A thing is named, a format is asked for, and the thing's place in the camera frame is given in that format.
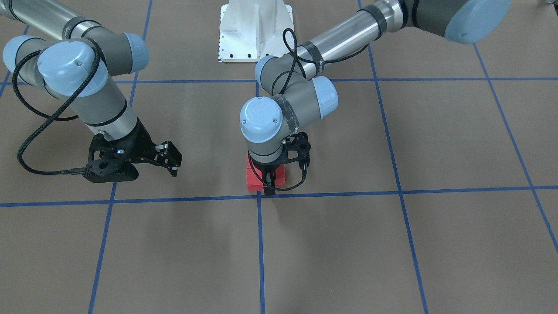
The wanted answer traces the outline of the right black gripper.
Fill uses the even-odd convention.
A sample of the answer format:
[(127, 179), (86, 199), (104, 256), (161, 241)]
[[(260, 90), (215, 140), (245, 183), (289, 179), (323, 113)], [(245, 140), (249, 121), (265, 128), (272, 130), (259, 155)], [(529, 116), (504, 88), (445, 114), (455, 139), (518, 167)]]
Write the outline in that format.
[(125, 137), (117, 140), (109, 140), (108, 137), (108, 134), (103, 133), (94, 135), (89, 151), (89, 167), (125, 167), (132, 163), (148, 163), (163, 167), (172, 177), (177, 177), (183, 155), (172, 141), (155, 145), (139, 119)]

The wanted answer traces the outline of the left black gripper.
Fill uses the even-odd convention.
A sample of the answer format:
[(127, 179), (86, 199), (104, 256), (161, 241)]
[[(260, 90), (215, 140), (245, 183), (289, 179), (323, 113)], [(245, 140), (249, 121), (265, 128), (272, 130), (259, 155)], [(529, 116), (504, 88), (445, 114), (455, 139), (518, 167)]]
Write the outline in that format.
[(254, 169), (257, 169), (263, 177), (263, 186), (264, 186), (264, 195), (276, 195), (276, 187), (275, 187), (275, 180), (276, 180), (276, 172), (275, 169), (279, 167), (281, 164), (281, 158), (277, 158), (270, 162), (259, 162), (251, 155), (251, 162), (253, 164)]

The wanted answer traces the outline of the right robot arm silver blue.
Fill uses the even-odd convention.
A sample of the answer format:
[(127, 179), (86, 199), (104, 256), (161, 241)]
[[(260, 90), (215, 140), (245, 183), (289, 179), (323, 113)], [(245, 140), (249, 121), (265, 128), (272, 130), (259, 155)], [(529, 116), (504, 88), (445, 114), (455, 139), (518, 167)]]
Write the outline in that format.
[[(182, 155), (171, 143), (156, 145), (114, 76), (145, 69), (148, 48), (137, 34), (115, 33), (55, 0), (3, 0), (1, 15), (35, 27), (47, 41), (22, 35), (8, 41), (3, 61), (16, 97), (46, 121), (20, 146), (17, 159), (30, 173), (82, 175), (93, 183), (133, 181), (138, 163), (164, 167), (175, 177)], [(85, 167), (33, 169), (23, 159), (30, 143), (72, 109), (93, 134)]]

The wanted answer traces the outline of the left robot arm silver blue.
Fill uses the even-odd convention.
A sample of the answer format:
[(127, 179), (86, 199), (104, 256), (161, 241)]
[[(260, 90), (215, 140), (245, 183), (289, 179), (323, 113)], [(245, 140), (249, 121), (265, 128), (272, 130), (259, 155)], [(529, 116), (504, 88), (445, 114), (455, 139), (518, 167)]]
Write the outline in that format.
[(504, 19), (509, 0), (376, 0), (317, 37), (297, 42), (295, 32), (282, 32), (287, 53), (265, 56), (255, 66), (255, 79), (268, 93), (245, 102), (240, 126), (247, 141), (251, 171), (265, 195), (280, 191), (277, 169), (297, 162), (304, 183), (311, 145), (303, 127), (337, 109), (337, 91), (324, 69), (365, 51), (388, 33), (415, 27), (448, 41), (474, 44)]

